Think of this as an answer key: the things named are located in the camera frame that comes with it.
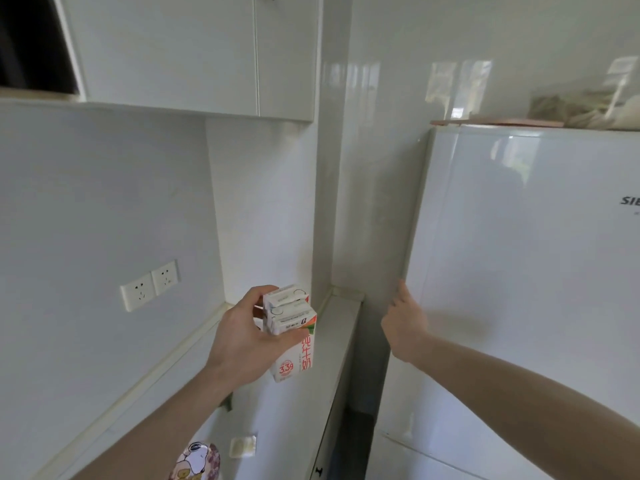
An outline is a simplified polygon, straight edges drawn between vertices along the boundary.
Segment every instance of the white power outlet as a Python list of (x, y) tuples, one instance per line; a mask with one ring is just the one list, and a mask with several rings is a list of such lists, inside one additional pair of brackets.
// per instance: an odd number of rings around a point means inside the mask
[(145, 274), (142, 278), (132, 281), (128, 285), (121, 286), (120, 292), (124, 300), (124, 307), (128, 312), (144, 305), (156, 296), (151, 273)]
[(176, 261), (173, 260), (155, 271), (151, 271), (151, 276), (154, 279), (156, 294), (160, 295), (172, 286), (178, 284), (178, 265)]

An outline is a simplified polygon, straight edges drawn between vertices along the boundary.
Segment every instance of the refrigerator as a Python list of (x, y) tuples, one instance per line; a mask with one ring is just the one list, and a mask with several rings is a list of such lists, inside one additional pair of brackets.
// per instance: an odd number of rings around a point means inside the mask
[[(640, 424), (640, 134), (449, 126), (425, 168), (406, 281), (432, 332)], [(549, 477), (391, 355), (366, 479), (476, 478)]]

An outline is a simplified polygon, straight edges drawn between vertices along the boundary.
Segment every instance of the person's right arm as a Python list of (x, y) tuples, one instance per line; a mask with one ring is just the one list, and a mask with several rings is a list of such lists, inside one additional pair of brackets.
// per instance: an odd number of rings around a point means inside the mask
[(398, 359), (428, 374), (556, 480), (640, 478), (640, 428), (535, 372), (428, 332), (404, 282), (382, 320)]

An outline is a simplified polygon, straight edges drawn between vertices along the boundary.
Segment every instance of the dark floor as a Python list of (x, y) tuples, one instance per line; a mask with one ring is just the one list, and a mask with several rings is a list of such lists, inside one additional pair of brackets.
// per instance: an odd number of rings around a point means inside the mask
[(373, 427), (373, 416), (345, 409), (328, 480), (364, 480)]

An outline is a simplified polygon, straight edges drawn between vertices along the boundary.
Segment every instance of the forearm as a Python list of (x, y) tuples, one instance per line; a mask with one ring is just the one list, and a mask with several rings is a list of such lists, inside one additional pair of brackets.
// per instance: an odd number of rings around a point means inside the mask
[(425, 334), (411, 362), (556, 480), (631, 479), (640, 428), (531, 371)]
[(191, 437), (233, 390), (205, 368), (73, 480), (166, 480)]

